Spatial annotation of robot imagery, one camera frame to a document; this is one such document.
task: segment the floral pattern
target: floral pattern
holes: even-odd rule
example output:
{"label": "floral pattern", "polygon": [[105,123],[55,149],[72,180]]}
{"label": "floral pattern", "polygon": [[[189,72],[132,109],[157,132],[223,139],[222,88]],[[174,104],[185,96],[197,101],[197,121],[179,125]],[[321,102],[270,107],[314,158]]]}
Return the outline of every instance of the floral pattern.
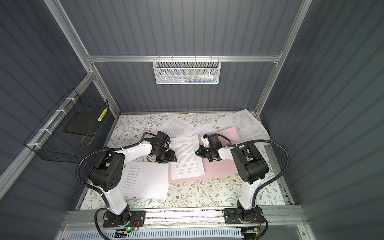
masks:
{"label": "floral pattern", "polygon": [[[137,142],[143,132],[156,133],[158,129],[171,117],[177,116],[199,127],[210,123],[217,131],[223,130],[218,124],[220,117],[227,113],[215,114],[137,114],[120,115],[109,140],[108,147],[121,147]],[[269,166],[265,180],[275,176],[264,147],[258,147]],[[134,161],[147,162],[146,157],[139,157]],[[223,207],[234,206],[241,195],[243,181],[238,174],[229,174],[217,179],[171,183],[168,197],[162,199],[146,199],[125,196],[131,209],[142,208],[178,208],[178,207]],[[284,205],[284,199],[276,182],[261,189],[256,197],[258,205]],[[98,209],[105,207],[104,201],[98,193],[88,189],[80,209]]]}

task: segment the gray wall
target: gray wall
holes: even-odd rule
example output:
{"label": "gray wall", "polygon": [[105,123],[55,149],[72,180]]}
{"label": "gray wall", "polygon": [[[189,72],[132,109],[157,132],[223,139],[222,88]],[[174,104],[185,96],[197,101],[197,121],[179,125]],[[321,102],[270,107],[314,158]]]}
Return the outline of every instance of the gray wall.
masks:
{"label": "gray wall", "polygon": [[314,1],[262,112],[318,239],[382,238],[383,12],[383,1]]}
{"label": "gray wall", "polygon": [[[300,0],[62,1],[90,55],[275,55]],[[255,109],[273,63],[223,63],[220,83],[156,84],[150,63],[97,63],[121,112]]]}
{"label": "gray wall", "polygon": [[[0,1],[0,27],[3,172],[28,135],[86,72],[42,0]],[[100,97],[93,84],[84,94]],[[114,121],[110,112],[104,121],[94,139],[101,146]],[[0,200],[0,238],[53,239],[83,191],[75,167],[34,157]]]}

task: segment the wire basket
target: wire basket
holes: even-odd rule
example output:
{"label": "wire basket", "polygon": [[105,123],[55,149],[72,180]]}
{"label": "wire basket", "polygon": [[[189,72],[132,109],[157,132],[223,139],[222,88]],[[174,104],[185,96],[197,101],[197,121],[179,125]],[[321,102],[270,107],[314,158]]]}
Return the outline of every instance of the wire basket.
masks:
{"label": "wire basket", "polygon": [[36,142],[30,142],[32,135],[24,142],[41,159],[78,163],[102,147],[95,146],[93,139],[98,137],[97,131],[108,111],[106,99],[76,95],[56,111],[59,114],[48,127],[38,130],[40,137]]}
{"label": "wire basket", "polygon": [[158,84],[217,84],[221,62],[162,62],[153,61]]}

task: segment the white mesh basket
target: white mesh basket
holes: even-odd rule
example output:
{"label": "white mesh basket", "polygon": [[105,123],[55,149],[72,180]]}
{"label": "white mesh basket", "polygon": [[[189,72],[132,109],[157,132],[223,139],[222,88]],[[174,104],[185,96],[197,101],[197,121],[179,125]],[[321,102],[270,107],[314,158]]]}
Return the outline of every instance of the white mesh basket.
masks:
{"label": "white mesh basket", "polygon": [[162,62],[153,61],[158,84],[217,84],[221,62]]}

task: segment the yellow tool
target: yellow tool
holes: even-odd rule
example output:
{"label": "yellow tool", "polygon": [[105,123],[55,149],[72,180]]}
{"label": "yellow tool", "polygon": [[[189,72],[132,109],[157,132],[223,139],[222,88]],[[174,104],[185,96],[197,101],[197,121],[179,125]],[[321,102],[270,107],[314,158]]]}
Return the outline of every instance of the yellow tool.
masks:
{"label": "yellow tool", "polygon": [[99,118],[97,119],[98,122],[101,122],[101,120],[103,119],[103,117],[105,116],[105,114],[107,113],[107,110],[108,108],[105,108],[104,111],[101,113],[101,115],[99,116]]}

